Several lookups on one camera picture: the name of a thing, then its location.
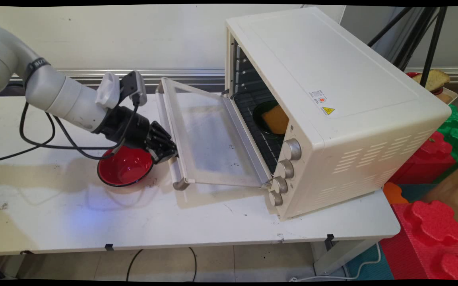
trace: black bowl rim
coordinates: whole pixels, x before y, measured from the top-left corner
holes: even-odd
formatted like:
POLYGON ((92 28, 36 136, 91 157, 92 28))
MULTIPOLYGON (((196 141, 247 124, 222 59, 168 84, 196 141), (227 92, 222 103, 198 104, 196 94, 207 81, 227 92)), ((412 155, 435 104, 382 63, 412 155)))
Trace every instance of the black bowl rim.
POLYGON ((266 133, 267 135, 271 135, 271 136, 275 136, 275 137, 285 137, 285 133, 284 133, 284 134, 276 134, 276 133, 271 132, 271 130, 270 130, 270 131, 263 130, 263 129, 261 128, 261 126, 260 126, 260 125, 256 122, 256 120, 254 119, 254 114, 255 114, 254 110, 256 110, 258 107, 260 107, 260 105, 265 104, 265 103, 268 103, 268 102, 276 102, 277 105, 279 105, 278 101, 276 101, 276 100, 269 100, 269 101, 265 101, 265 102, 262 102, 262 103, 258 104, 258 105, 252 110, 252 119, 253 119, 254 123, 256 123, 256 126, 258 127, 258 129, 259 129, 261 132, 264 132, 264 133, 266 133))

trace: yellow warning sticker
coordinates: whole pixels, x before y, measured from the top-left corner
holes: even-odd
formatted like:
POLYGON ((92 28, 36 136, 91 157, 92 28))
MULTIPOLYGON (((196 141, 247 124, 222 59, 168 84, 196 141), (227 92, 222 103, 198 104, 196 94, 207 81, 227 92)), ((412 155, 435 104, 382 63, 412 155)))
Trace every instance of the yellow warning sticker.
POLYGON ((333 112, 335 109, 334 108, 329 108, 329 107, 323 107, 324 111, 326 112, 327 115, 330 115, 331 112, 333 112))

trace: white toaster oven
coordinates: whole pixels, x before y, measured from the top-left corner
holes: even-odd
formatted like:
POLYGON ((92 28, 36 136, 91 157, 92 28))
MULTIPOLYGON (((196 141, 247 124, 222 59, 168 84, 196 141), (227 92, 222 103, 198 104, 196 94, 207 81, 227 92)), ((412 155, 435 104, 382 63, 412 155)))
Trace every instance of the white toaster oven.
POLYGON ((173 186, 267 188, 281 219, 379 189, 451 113, 317 8, 228 19, 225 87, 162 78, 173 186), (289 118, 283 137, 252 117, 267 101, 289 118))

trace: black tripod leg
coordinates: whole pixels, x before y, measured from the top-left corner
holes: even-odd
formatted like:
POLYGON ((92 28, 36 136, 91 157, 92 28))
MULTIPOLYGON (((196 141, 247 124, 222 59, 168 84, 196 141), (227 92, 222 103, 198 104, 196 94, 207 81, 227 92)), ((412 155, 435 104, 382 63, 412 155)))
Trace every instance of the black tripod leg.
POLYGON ((427 78, 429 77, 429 71, 431 70, 432 60, 434 58, 434 52, 436 52, 436 47, 438 45, 439 35, 441 34, 441 27, 443 26, 446 10, 446 6, 439 8, 438 19, 436 20, 436 26, 434 26, 431 45, 429 46, 429 51, 427 52, 427 59, 425 60, 425 66, 423 67, 423 73, 420 80, 420 85, 422 87, 425 87, 427 84, 427 78))
POLYGON ((389 31, 389 29, 391 29, 400 19, 402 19, 402 17, 407 14, 409 12, 409 10, 411 10, 412 7, 405 7, 404 9, 402 9, 402 11, 400 11, 400 13, 397 14, 397 16, 395 16, 395 18, 393 18, 393 20, 391 20, 368 44, 367 46, 369 47, 372 47, 374 46, 374 44, 384 35, 387 33, 387 31, 389 31))
POLYGON ((406 38, 404 45, 400 49, 397 58, 393 61, 393 65, 398 67, 400 70, 405 70, 409 59, 411 58, 414 50, 418 46, 418 43, 421 41, 427 26, 429 25, 429 20, 434 15, 436 7, 425 7, 416 21, 411 33, 406 38))

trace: white robotic arm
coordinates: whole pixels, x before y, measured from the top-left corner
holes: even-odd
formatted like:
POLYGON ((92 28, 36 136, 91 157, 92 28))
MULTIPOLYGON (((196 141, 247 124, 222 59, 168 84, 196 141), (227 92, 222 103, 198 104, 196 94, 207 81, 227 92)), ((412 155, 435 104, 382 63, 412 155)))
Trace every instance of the white robotic arm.
POLYGON ((145 149, 151 153, 154 163, 177 155, 171 136, 158 122, 150 124, 140 114, 132 117, 132 110, 118 106, 126 97, 130 97, 135 106, 146 103, 144 81, 138 71, 130 72, 121 80, 115 75, 104 77, 104 80, 112 80, 116 99, 100 96, 97 99, 96 90, 56 71, 20 39, 0 28, 0 91, 13 73, 24 81, 26 101, 34 107, 89 132, 102 133, 111 141, 118 142, 125 135, 124 145, 145 149), (127 123, 129 128, 124 133, 127 123))
POLYGON ((56 71, 20 39, 0 28, 0 91, 13 73, 25 83, 29 104, 93 132, 107 110, 95 104, 97 92, 56 71))

